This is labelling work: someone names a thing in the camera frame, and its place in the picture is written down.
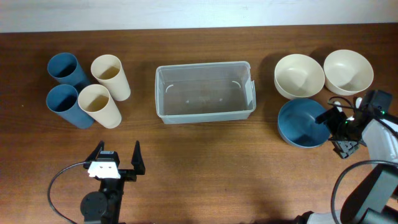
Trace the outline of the cream cup front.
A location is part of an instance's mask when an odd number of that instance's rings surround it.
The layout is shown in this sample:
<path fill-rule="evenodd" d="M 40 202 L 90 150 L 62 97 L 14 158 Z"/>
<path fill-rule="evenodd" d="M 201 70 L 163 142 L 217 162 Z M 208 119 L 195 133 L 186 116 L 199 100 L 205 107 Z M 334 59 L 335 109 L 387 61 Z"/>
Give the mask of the cream cup front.
<path fill-rule="evenodd" d="M 78 96 L 79 107 L 108 129 L 121 124 L 122 116 L 108 89 L 100 84 L 88 85 Z"/>

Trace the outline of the cream bowl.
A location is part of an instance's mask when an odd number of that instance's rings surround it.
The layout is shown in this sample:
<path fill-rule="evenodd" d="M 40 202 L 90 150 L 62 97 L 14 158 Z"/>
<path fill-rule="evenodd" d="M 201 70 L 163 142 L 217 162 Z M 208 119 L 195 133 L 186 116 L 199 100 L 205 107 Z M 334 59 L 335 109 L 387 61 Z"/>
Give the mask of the cream bowl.
<path fill-rule="evenodd" d="M 274 69 L 274 85 L 285 98 L 309 98 L 319 93 L 325 84 L 325 73 L 313 58 L 290 54 L 281 58 Z"/>
<path fill-rule="evenodd" d="M 374 80 L 369 61 L 352 50 L 336 50 L 323 64 L 325 86 L 333 93 L 350 96 L 366 90 Z"/>

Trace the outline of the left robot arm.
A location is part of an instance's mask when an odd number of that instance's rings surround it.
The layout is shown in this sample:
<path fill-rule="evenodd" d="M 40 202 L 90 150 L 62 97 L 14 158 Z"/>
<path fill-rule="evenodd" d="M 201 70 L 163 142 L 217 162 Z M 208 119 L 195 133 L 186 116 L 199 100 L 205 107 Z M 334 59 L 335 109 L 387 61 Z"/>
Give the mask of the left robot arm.
<path fill-rule="evenodd" d="M 106 151 L 100 141 L 86 158 L 83 167 L 90 177 L 100 181 L 97 191 L 88 193 L 81 201 L 80 211 L 85 223 L 119 223 L 124 184 L 135 182 L 138 175 L 144 175 L 146 168 L 139 141 L 136 141 L 131 164 L 132 169 L 120 169 L 116 151 Z"/>

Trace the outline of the blue bowl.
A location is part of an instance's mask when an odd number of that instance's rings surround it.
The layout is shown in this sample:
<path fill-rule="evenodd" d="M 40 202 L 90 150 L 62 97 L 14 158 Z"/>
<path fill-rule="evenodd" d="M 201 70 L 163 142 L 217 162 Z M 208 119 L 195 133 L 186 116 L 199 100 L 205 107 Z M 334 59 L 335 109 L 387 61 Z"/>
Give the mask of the blue bowl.
<path fill-rule="evenodd" d="M 279 111 L 278 132 L 291 146 L 301 148 L 321 146 L 329 139 L 330 132 L 324 124 L 317 124 L 315 120 L 325 111 L 321 104 L 311 99 L 290 100 Z"/>

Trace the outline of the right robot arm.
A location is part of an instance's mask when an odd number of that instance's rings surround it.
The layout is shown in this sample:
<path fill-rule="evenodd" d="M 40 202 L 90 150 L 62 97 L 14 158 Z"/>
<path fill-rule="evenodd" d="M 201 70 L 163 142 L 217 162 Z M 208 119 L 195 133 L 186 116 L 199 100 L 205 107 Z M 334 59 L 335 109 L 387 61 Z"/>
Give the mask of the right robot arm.
<path fill-rule="evenodd" d="M 315 122 L 324 124 L 331 132 L 330 141 L 342 157 L 366 146 L 372 159 L 347 167 L 333 187 L 331 212 L 318 216 L 333 223 L 397 223 L 397 210 L 387 206 L 397 197 L 397 117 L 389 114 L 392 95 L 382 90 L 369 90 L 356 103 L 347 105 L 353 110 L 348 119 L 343 105 L 332 104 L 331 109 L 317 116 Z M 351 192 L 340 211 L 335 198 L 345 175 L 356 167 L 374 166 L 366 178 Z"/>

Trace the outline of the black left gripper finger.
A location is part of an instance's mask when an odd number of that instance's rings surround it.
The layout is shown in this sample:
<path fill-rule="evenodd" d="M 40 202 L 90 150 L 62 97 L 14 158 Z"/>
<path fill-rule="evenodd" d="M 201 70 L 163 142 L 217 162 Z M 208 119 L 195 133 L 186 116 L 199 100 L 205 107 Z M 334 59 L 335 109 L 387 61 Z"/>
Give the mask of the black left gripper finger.
<path fill-rule="evenodd" d="M 139 141 L 136 141 L 135 143 L 131 164 L 134 168 L 134 172 L 136 173 L 136 175 L 144 175 L 146 173 L 146 167 L 142 158 Z"/>
<path fill-rule="evenodd" d="M 92 162 L 95 161 L 96 158 L 98 157 L 99 153 L 103 150 L 104 148 L 104 141 L 100 141 L 96 148 L 91 152 L 91 154 L 85 159 L 85 162 Z"/>

